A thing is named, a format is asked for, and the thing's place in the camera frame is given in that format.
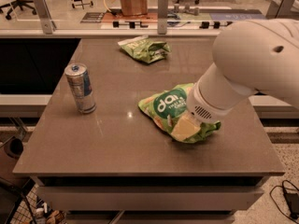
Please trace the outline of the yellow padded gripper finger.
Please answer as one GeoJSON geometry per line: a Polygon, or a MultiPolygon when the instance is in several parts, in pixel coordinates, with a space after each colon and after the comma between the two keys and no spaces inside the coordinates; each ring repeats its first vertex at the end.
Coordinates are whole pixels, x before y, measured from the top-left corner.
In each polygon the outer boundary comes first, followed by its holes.
{"type": "Polygon", "coordinates": [[[200,129],[201,123],[190,113],[185,113],[178,119],[171,135],[178,141],[184,141],[197,134],[200,129]]]}

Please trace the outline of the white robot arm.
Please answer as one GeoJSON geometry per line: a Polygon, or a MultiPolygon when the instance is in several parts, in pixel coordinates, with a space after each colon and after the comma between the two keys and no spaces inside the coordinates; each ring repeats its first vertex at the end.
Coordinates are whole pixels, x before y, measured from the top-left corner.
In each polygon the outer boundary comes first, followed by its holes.
{"type": "Polygon", "coordinates": [[[171,132],[179,142],[258,92],[299,107],[297,21],[237,21],[216,37],[212,57],[213,64],[190,89],[187,110],[171,132]]]}

